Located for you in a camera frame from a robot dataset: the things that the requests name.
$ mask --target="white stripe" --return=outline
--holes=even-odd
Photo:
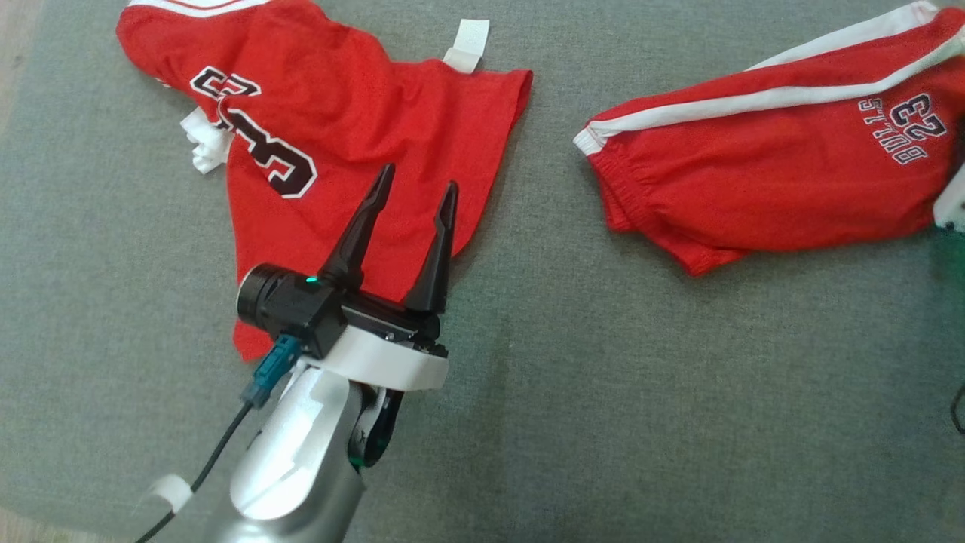
[[[766,66],[787,64],[829,51],[844,49],[845,47],[857,45],[858,43],[896,36],[902,32],[907,32],[931,22],[938,14],[938,11],[937,7],[924,0],[906,4],[873,19],[853,24],[831,34],[826,34],[816,40],[811,40],[803,45],[788,49],[783,53],[751,66],[747,70],[750,71]]]
[[[587,127],[573,139],[573,143],[585,154],[592,155],[603,149],[607,139],[625,131],[655,129],[703,119],[716,119],[737,113],[767,111],[795,105],[829,103],[881,93],[922,71],[945,62],[955,55],[962,54],[963,30],[965,30],[965,27],[959,29],[953,38],[942,43],[924,57],[880,81],[840,87],[778,87],[749,95],[663,105],[609,121],[590,121]]]
[[[152,6],[176,14],[204,18],[266,4],[270,0],[131,0],[128,6]]]

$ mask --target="wooden floor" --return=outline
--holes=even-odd
[[[0,133],[14,105],[17,81],[30,62],[43,0],[0,0]],[[0,509],[2,543],[115,543],[87,533],[56,529]]]

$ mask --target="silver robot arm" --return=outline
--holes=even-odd
[[[379,366],[395,366],[379,372]],[[438,388],[448,361],[349,326],[325,361],[303,357],[248,448],[205,535],[212,543],[335,543],[365,489],[360,474],[390,389]],[[365,372],[372,377],[366,378]]]
[[[448,352],[436,339],[448,291],[455,183],[404,302],[360,290],[362,260],[394,171],[391,164],[383,168],[316,276],[261,265],[242,281],[239,318],[276,340],[244,401],[258,408],[285,373],[291,378],[234,471],[206,543],[342,541],[365,489],[361,470],[384,452],[402,396],[445,382]]]

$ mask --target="gray fabric surface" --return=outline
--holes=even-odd
[[[189,101],[135,70],[122,0],[47,0],[0,145],[0,507],[127,537],[193,477],[251,370],[231,344],[223,172]],[[965,240],[756,255],[687,277],[608,233],[570,138],[636,96],[740,71],[900,5],[331,0],[399,60],[492,19],[536,73],[456,264],[446,387],[407,396],[348,540],[961,541]],[[572,40],[572,45],[563,45]],[[198,541],[265,412],[158,541]]]

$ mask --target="red fabric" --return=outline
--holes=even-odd
[[[631,100],[593,120],[787,86],[875,82],[925,56],[963,25],[965,12],[943,10],[894,37]],[[923,103],[914,102],[922,94],[930,97],[930,112],[912,112],[908,123],[924,123],[934,114],[947,132],[911,142],[927,157],[901,164],[879,141],[888,135],[878,131],[895,128],[889,114],[909,100],[909,107],[924,112]],[[885,117],[875,120],[879,109]],[[954,57],[861,99],[622,132],[589,161],[600,180],[608,226],[644,233],[690,274],[700,275],[753,251],[885,240],[925,228],[953,174],[963,113],[965,59]]]
[[[272,172],[293,179],[292,168],[277,160],[259,166],[252,159],[259,151],[234,139],[228,194],[239,280],[263,262],[315,272],[381,166],[394,162],[363,287],[392,300],[419,272],[449,180],[460,187],[455,251],[469,242],[532,81],[530,71],[466,75],[438,60],[393,63],[376,38],[328,19],[309,0],[206,18],[133,5],[117,34],[140,70],[189,95],[213,123],[236,126],[241,110],[314,163],[316,178],[301,197],[285,198],[268,179]],[[207,86],[221,94],[209,96],[192,86],[207,67],[261,91],[231,94],[244,84],[215,77]],[[241,323],[234,340],[246,360],[270,347],[266,334]]]

